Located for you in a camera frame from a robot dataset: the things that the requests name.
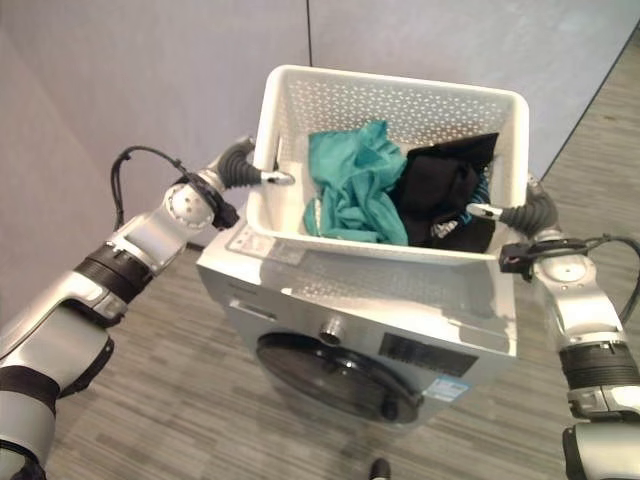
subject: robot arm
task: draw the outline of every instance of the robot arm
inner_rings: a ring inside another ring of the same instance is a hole
[[[56,400],[81,391],[114,349],[107,329],[209,224],[238,219],[221,193],[263,182],[293,183],[246,163],[246,139],[173,185],[153,212],[134,217],[0,331],[0,480],[45,478]]]
[[[532,241],[506,245],[500,266],[522,274],[535,288],[569,385],[571,413],[588,421],[564,431],[567,477],[640,479],[640,373],[623,325],[585,255],[593,247],[567,238],[540,184],[530,177],[528,187],[527,206],[473,205],[469,210],[500,220]],[[632,307],[629,303],[623,315]]]

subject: washing machine porthole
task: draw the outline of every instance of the washing machine porthole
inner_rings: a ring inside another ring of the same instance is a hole
[[[421,395],[387,366],[360,353],[305,335],[270,333],[257,356],[269,372],[331,407],[383,423],[417,419]]]

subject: perforated basket wall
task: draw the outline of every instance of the perforated basket wall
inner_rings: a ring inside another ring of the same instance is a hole
[[[267,81],[254,164],[272,170],[275,162],[297,181],[290,187],[267,185],[251,193],[250,225],[259,232],[320,250],[404,260],[458,262],[494,256],[508,239],[494,235],[489,255],[374,245],[307,235],[302,213],[315,195],[307,171],[308,136],[326,130],[362,127],[387,120],[389,138],[403,150],[500,132],[490,172],[492,202],[524,202],[527,172],[528,108],[516,93],[441,82],[342,72],[309,67],[278,67]]]

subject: black wire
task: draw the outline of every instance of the black wire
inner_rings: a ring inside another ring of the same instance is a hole
[[[638,256],[638,260],[640,260],[640,243],[631,237],[603,235],[602,237],[599,237],[599,238],[589,238],[586,240],[586,242],[587,243],[594,242],[594,245],[590,247],[589,250],[598,248],[599,246],[604,245],[605,243],[620,242],[630,247]],[[620,311],[620,314],[618,315],[623,325],[627,323],[629,318],[631,318],[631,314],[633,313],[633,310],[636,308],[636,305],[638,304],[639,297],[640,297],[640,267],[638,268],[638,277],[636,278],[635,287],[633,287],[633,291],[631,292],[631,295],[629,295],[629,299],[627,300],[627,303],[625,304],[625,306]]]
[[[124,205],[122,198],[122,184],[120,183],[120,168],[122,164],[131,159],[131,154],[136,151],[144,151],[153,153],[161,158],[167,160],[174,168],[176,168],[182,175],[185,175],[187,169],[182,166],[182,162],[177,158],[172,158],[166,153],[151,147],[145,147],[144,145],[134,145],[125,148],[111,166],[111,195],[113,196],[113,203],[116,207],[116,221],[113,230],[118,230],[124,224]]]
[[[585,246],[581,248],[563,249],[562,247],[559,247],[559,251],[537,253],[534,254],[533,257],[536,260],[540,260],[544,258],[564,257],[566,255],[588,255],[590,251],[610,242],[621,242],[631,247],[638,256],[638,260],[640,260],[640,243],[638,241],[631,237],[611,236],[607,234],[602,235],[601,237],[587,238],[584,240]],[[633,288],[631,295],[629,295],[627,303],[618,315],[623,325],[627,323],[631,317],[631,314],[638,303],[638,298],[640,298],[640,267],[638,268],[638,277],[636,278],[635,287]]]

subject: silver washing machine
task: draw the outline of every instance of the silver washing machine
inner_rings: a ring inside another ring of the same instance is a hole
[[[424,421],[516,357],[511,276],[302,250],[242,220],[198,260],[260,364],[331,408],[386,424]]]

